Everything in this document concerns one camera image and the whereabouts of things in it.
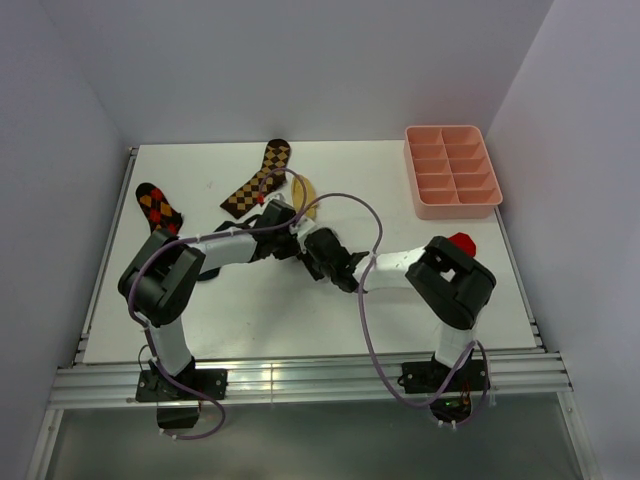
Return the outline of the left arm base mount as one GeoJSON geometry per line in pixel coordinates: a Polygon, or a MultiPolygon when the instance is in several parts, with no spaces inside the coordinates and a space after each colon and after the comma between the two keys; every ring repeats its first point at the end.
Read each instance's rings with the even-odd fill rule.
{"type": "Polygon", "coordinates": [[[225,398],[226,369],[192,369],[185,376],[168,380],[154,365],[138,378],[135,401],[156,405],[159,428],[182,433],[196,426],[204,401],[225,398]]]}

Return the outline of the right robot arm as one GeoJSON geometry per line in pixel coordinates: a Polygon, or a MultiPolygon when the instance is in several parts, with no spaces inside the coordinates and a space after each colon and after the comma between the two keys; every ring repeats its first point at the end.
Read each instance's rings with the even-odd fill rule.
{"type": "Polygon", "coordinates": [[[466,351],[475,340],[475,324],[497,285],[494,274],[463,249],[466,234],[435,236],[408,251],[376,255],[349,252],[328,228],[300,241],[300,259],[316,280],[326,278],[340,290],[364,295],[374,290],[411,288],[441,321],[433,365],[435,383],[452,390],[468,374],[466,351]]]}

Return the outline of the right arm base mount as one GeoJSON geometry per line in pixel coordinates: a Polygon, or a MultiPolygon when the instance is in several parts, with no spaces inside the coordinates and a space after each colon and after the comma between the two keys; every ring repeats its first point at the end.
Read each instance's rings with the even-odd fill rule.
{"type": "MultiPolygon", "coordinates": [[[[432,357],[429,361],[401,364],[397,384],[405,394],[435,394],[450,369],[432,357]]],[[[468,358],[447,383],[444,394],[429,405],[429,413],[439,426],[457,428],[468,422],[489,399],[491,381],[481,360],[468,358]]]]}

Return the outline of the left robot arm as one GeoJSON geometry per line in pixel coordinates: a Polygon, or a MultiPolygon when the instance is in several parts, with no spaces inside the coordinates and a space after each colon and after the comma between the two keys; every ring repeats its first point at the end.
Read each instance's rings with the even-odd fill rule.
{"type": "Polygon", "coordinates": [[[154,231],[118,281],[129,313],[148,340],[158,370],[159,388],[172,399],[183,399],[195,386],[194,357],[184,334],[181,315],[199,277],[227,265],[249,264],[269,256],[288,258],[299,252],[291,231],[295,209],[274,199],[252,224],[227,224],[222,230],[182,238],[168,229],[154,231]]]}

